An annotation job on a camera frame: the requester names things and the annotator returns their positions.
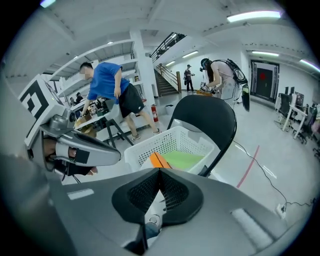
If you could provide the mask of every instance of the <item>green cloth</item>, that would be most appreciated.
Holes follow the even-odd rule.
[[[173,169],[179,169],[181,171],[192,168],[204,158],[203,155],[190,154],[176,150],[162,154],[162,156]]]

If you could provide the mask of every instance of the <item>staircase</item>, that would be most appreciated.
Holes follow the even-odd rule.
[[[154,71],[156,85],[160,92],[159,96],[166,96],[171,94],[178,94],[179,92],[166,80],[160,75],[157,71]]]

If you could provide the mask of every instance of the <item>orange object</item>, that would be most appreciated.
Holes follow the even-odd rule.
[[[197,90],[196,94],[209,96],[209,97],[213,97],[214,96],[211,92],[205,92],[205,91],[200,91],[200,90]]]
[[[158,153],[154,152],[149,157],[151,164],[156,168],[171,168],[170,164]]]
[[[153,115],[153,121],[158,122],[158,114],[157,114],[157,109],[156,109],[156,105],[151,105],[151,112]]]

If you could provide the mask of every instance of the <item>door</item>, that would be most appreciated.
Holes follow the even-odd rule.
[[[263,98],[270,98],[272,88],[273,71],[257,68],[256,69],[256,90],[255,93]]]

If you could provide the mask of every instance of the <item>white floor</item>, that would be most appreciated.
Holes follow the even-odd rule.
[[[165,131],[170,121],[170,116],[165,114],[164,106],[173,104],[187,95],[169,95],[156,100],[159,113],[157,126]],[[318,198],[320,192],[320,163],[314,157],[314,141],[301,144],[293,139],[292,132],[282,131],[274,122],[277,114],[271,108],[251,102],[250,112],[246,112],[242,104],[235,104],[234,111],[237,118],[237,131],[234,140],[240,143],[246,151],[254,156],[259,164],[265,168],[265,173],[279,189],[288,202],[300,204],[309,203],[311,199]],[[141,139],[136,143],[150,138],[153,133],[150,128],[139,131]],[[99,166],[98,174],[93,176],[78,175],[81,182],[109,179],[130,173],[130,168],[125,164],[123,152],[130,145],[126,141],[117,140],[117,149],[121,152],[121,160],[112,166]],[[275,211],[278,204],[284,204],[282,195],[272,188],[258,164],[247,156],[245,151],[233,142],[226,154],[210,176],[238,187],[266,208]],[[63,184],[73,184],[72,177],[66,177]],[[311,207],[287,205],[286,222],[288,227],[297,220],[306,216]]]

